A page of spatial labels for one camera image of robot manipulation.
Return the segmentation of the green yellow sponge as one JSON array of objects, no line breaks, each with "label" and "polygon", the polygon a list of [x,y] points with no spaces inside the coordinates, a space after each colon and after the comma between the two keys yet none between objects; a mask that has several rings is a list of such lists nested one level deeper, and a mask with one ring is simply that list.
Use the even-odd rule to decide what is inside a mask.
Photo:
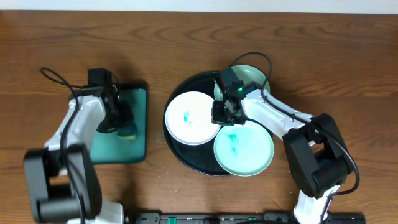
[{"label": "green yellow sponge", "polygon": [[136,139],[136,134],[137,134],[137,128],[134,123],[131,123],[127,126],[122,127],[118,132],[117,132],[117,137],[119,139],[127,139],[127,140],[135,140]]}]

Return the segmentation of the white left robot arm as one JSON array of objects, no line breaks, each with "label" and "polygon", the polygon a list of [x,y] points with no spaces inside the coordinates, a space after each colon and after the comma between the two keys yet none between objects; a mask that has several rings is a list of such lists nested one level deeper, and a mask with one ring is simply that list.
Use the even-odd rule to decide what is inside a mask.
[{"label": "white left robot arm", "polygon": [[43,149],[24,156],[30,207],[37,223],[124,223],[120,203],[104,199],[90,147],[97,131],[121,125],[126,111],[114,86],[73,91],[69,109]]}]

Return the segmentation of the white plate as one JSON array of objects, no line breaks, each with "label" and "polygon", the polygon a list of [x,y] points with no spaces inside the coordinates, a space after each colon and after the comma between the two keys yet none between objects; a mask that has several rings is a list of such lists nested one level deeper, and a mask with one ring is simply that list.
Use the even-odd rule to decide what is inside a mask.
[{"label": "white plate", "polygon": [[197,146],[212,140],[221,129],[212,123],[214,99],[199,91],[189,91],[176,96],[166,107],[165,125],[178,142]]}]

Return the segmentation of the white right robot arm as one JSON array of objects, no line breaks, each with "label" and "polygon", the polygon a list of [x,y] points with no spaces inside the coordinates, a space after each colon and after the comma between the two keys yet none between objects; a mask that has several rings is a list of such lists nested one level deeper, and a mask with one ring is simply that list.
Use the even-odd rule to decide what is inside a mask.
[{"label": "white right robot arm", "polygon": [[[300,189],[293,216],[298,223],[325,223],[333,197],[354,192],[359,170],[349,154],[335,120],[328,114],[312,116],[275,99],[266,89],[226,91],[212,105],[212,122],[223,126],[254,123],[284,144],[290,173]],[[339,187],[355,174],[354,186]]]}]

